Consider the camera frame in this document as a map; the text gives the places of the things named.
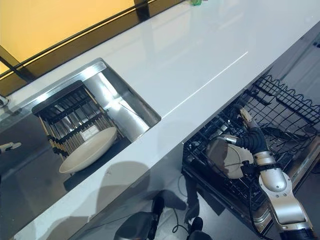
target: dishwasher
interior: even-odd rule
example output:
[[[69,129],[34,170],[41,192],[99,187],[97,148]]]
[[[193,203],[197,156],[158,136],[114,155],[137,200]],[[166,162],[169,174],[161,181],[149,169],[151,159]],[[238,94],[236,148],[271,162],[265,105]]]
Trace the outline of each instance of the dishwasher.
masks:
[[[209,120],[183,148],[182,174],[253,230],[249,214],[250,177],[230,179],[219,167],[209,165],[206,149],[219,135],[243,137],[247,130],[234,105],[241,104],[264,133],[270,152],[291,178],[295,193],[319,160],[320,105],[313,104],[268,71]],[[267,198],[253,186],[251,209],[256,229],[265,234],[272,225]]]

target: kitchen counter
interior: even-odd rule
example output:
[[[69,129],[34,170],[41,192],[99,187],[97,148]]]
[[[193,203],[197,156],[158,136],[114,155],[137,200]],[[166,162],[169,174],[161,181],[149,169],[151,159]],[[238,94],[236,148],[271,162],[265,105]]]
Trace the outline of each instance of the kitchen counter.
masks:
[[[60,236],[71,237],[312,28],[319,8],[317,0],[183,2],[9,96],[14,109],[102,58],[162,118],[14,238],[44,240],[61,225]]]

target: white plate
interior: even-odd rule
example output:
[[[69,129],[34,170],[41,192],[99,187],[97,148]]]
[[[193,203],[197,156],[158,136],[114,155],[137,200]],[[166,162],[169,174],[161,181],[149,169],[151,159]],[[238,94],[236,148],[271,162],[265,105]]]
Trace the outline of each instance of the white plate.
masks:
[[[215,163],[216,167],[224,172],[225,175],[216,167],[212,169],[219,175],[227,176],[229,179],[239,179],[244,176],[241,170],[243,161],[249,161],[250,164],[254,162],[251,152],[247,149],[227,144],[221,140],[210,142],[207,146],[206,154],[209,160]]]
[[[59,172],[70,174],[85,169],[98,160],[114,143],[117,128],[109,127],[81,144],[61,164]]]

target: dish drying rack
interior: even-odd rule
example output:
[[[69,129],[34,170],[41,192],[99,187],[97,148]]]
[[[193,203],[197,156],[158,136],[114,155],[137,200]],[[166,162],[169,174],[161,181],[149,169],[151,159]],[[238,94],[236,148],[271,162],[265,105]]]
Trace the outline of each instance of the dish drying rack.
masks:
[[[117,128],[117,140],[123,134],[95,100],[82,81],[76,81],[32,109],[43,127],[55,154],[64,161],[85,142],[81,133],[96,126],[99,131]]]
[[[206,155],[208,143],[220,134],[242,137],[247,133],[234,104],[240,104],[249,111],[263,131],[275,160],[286,173],[319,134],[320,105],[313,105],[311,100],[305,99],[302,94],[297,94],[271,75],[263,75],[184,144],[184,164],[197,161],[205,169],[212,168],[208,165]],[[249,186],[253,179],[229,179],[212,164],[219,174],[212,171],[211,179],[214,178],[216,184],[221,184],[231,196],[249,206]],[[251,199],[252,210],[257,211],[265,200],[265,195],[255,185]]]

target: stainless steel sink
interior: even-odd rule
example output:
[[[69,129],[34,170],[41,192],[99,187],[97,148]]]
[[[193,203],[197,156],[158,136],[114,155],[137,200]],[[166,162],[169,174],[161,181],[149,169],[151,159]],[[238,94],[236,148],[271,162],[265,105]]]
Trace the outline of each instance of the stainless steel sink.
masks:
[[[61,159],[54,154],[32,109],[67,86],[82,81],[114,121],[124,138],[99,160],[73,175],[59,173]],[[9,239],[68,191],[112,159],[161,117],[102,59],[58,80],[0,115],[0,144],[22,146],[0,155],[1,239]]]

